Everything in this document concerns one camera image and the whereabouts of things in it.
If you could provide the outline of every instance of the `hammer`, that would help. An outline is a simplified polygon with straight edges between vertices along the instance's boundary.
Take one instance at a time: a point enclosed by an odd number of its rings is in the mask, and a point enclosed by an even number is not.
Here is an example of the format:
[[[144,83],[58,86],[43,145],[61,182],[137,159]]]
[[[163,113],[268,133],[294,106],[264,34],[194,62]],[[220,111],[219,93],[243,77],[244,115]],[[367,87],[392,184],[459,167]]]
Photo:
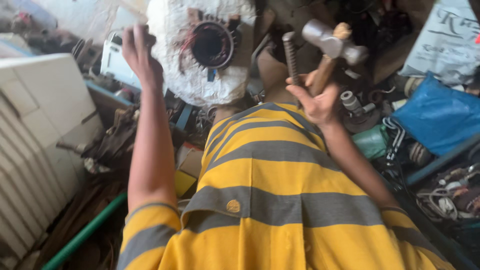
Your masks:
[[[318,65],[310,95],[315,97],[323,92],[335,68],[337,58],[343,57],[351,66],[359,64],[368,57],[368,49],[365,46],[355,46],[348,38],[350,26],[340,23],[332,30],[319,20],[310,20],[302,30],[302,37],[317,46],[324,53],[322,61]]]

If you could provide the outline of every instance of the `person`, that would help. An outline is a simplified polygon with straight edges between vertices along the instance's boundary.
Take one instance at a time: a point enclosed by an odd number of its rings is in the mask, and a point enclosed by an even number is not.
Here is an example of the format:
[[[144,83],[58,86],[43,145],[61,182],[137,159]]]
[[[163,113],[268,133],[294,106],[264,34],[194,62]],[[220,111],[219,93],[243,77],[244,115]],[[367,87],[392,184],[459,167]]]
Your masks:
[[[179,215],[152,40],[141,25],[123,34],[142,96],[118,270],[453,269],[353,144],[336,117],[338,87],[311,97],[287,86],[271,48],[258,58],[265,103],[218,111],[197,192]],[[302,76],[306,86],[314,76]]]

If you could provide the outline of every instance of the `hand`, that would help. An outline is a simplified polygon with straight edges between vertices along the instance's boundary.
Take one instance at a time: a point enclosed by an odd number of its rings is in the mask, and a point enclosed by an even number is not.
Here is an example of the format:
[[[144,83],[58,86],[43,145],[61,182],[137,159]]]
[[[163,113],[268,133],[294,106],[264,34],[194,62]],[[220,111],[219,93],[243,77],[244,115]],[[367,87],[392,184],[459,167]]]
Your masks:
[[[128,27],[122,35],[122,55],[137,75],[142,88],[161,89],[163,68],[152,55],[156,38],[148,34],[146,25]]]
[[[309,74],[301,74],[300,80],[305,82],[306,87],[311,87],[316,73],[317,71],[315,70]],[[287,91],[300,101],[310,122],[317,125],[320,129],[338,123],[335,107],[340,89],[337,84],[329,84],[323,93],[316,97],[311,97],[303,87],[291,85],[291,78],[287,79],[287,83],[289,84]]]

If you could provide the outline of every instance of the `wooden hammer handle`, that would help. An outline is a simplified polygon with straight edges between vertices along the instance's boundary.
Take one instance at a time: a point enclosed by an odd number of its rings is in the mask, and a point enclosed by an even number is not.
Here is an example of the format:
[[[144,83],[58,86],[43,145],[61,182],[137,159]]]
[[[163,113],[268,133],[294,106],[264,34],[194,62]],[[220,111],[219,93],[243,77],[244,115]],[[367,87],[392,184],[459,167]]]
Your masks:
[[[310,96],[315,97],[324,91],[335,65],[336,59],[332,59],[327,55],[322,57],[322,60],[318,65],[318,71],[315,75],[313,85],[310,87]]]

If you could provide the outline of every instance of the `green pipe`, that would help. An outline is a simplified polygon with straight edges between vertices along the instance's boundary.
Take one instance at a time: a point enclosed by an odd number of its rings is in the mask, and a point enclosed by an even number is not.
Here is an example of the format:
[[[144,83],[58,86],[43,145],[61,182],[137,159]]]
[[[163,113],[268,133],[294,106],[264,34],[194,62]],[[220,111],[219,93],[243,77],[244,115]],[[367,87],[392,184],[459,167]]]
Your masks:
[[[56,270],[62,263],[77,250],[85,240],[87,240],[93,232],[105,222],[105,220],[127,199],[127,193],[121,193],[112,202],[110,202],[103,211],[100,212],[85,228],[83,228],[75,237],[70,240],[48,263],[42,270]]]

